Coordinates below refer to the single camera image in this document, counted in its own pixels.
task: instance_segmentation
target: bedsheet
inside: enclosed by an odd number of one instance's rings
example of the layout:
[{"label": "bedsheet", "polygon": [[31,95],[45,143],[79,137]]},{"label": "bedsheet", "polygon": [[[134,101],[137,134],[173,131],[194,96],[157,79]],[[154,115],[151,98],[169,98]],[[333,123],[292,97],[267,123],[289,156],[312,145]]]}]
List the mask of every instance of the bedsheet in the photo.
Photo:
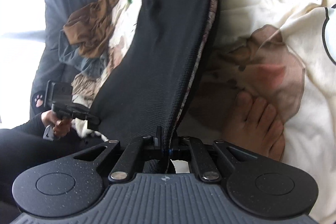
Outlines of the bedsheet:
[{"label": "bedsheet", "polygon": [[336,221],[335,3],[221,0],[207,71],[177,130],[211,143],[239,90],[265,97],[285,122],[283,162],[315,178],[310,215],[328,224]]}]

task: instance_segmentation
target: toenail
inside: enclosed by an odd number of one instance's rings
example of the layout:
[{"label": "toenail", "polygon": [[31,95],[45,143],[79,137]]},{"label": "toenail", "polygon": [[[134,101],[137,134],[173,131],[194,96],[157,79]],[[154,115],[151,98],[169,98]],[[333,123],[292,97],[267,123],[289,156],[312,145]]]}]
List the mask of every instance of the toenail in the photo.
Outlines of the toenail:
[{"label": "toenail", "polygon": [[246,97],[244,96],[243,93],[238,93],[237,98],[236,98],[236,105],[237,106],[243,106],[247,103]]},{"label": "toenail", "polygon": [[264,104],[264,103],[266,103],[266,99],[264,99],[264,98],[262,98],[262,97],[258,97],[258,98],[256,99],[256,102],[257,102],[257,103],[260,103],[260,104]]},{"label": "toenail", "polygon": [[269,104],[269,105],[267,105],[266,109],[267,109],[268,111],[274,111],[274,110],[275,110],[275,107],[274,107],[273,105]]}]

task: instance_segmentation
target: circular pad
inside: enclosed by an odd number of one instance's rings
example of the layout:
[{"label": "circular pad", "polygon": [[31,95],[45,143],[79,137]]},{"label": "circular pad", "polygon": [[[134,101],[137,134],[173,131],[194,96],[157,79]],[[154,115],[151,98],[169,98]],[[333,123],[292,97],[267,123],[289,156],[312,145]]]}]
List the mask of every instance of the circular pad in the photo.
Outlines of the circular pad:
[{"label": "circular pad", "polygon": [[258,189],[269,195],[285,195],[294,188],[293,180],[277,173],[263,174],[255,180]]},{"label": "circular pad", "polygon": [[61,195],[69,192],[76,184],[75,179],[64,173],[51,173],[39,178],[36,188],[46,195]]}]

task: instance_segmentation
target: leg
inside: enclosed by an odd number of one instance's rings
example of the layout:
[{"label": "leg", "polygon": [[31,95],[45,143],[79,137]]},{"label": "leg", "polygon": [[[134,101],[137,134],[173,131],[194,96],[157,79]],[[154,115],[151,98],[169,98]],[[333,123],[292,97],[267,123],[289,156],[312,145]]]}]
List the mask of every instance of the leg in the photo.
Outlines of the leg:
[{"label": "leg", "polygon": [[14,203],[11,187],[20,173],[85,148],[81,144],[50,142],[20,131],[0,130],[0,200]]},{"label": "leg", "polygon": [[275,107],[258,97],[254,102],[240,92],[223,128],[223,140],[260,155],[280,160],[285,148],[284,125]]}]

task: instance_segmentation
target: round button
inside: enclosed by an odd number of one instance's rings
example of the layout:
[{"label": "round button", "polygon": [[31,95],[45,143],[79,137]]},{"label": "round button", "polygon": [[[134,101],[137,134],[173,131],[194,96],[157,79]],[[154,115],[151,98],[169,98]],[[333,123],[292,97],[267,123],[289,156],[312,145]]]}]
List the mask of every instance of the round button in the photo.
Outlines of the round button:
[{"label": "round button", "polygon": [[122,171],[116,171],[111,174],[111,178],[115,180],[123,180],[127,178],[127,173]]},{"label": "round button", "polygon": [[69,192],[75,186],[75,179],[64,173],[44,175],[36,182],[36,188],[46,195],[61,195]]},{"label": "round button", "polygon": [[257,188],[269,195],[285,195],[294,188],[290,177],[277,173],[263,174],[255,180]]},{"label": "round button", "polygon": [[205,180],[216,180],[219,178],[219,175],[217,172],[209,171],[209,172],[205,172],[202,178]]}]

